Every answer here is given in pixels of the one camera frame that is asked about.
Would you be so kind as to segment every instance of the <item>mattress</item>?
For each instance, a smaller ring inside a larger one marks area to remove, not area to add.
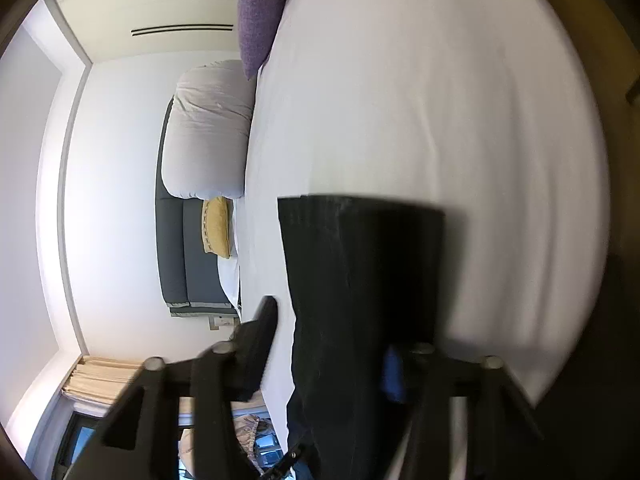
[[[236,225],[244,318],[265,294],[280,305],[262,392],[281,443],[295,319],[277,197],[444,209],[438,345],[500,355],[537,402],[593,306],[608,189],[590,87],[545,0],[288,0]]]

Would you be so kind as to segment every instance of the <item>white wall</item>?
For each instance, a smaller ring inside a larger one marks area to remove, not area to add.
[[[58,351],[40,282],[36,182],[61,72],[21,27],[0,59],[0,422]]]
[[[195,357],[228,329],[172,318],[162,299],[155,179],[164,112],[186,70],[238,54],[174,52],[94,64],[74,125],[66,173],[71,290],[92,355]]]

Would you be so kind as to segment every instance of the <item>yellow pillow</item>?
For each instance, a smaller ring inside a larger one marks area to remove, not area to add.
[[[202,203],[202,243],[206,253],[230,256],[228,207],[223,196]]]

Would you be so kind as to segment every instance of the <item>ceiling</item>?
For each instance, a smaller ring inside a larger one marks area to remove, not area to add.
[[[57,0],[93,62],[153,52],[238,50],[237,0]]]

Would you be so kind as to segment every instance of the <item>folded black garment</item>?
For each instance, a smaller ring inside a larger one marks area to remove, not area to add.
[[[298,478],[381,478],[408,408],[381,389],[385,353],[433,342],[444,214],[346,196],[278,200],[296,327],[289,445]]]

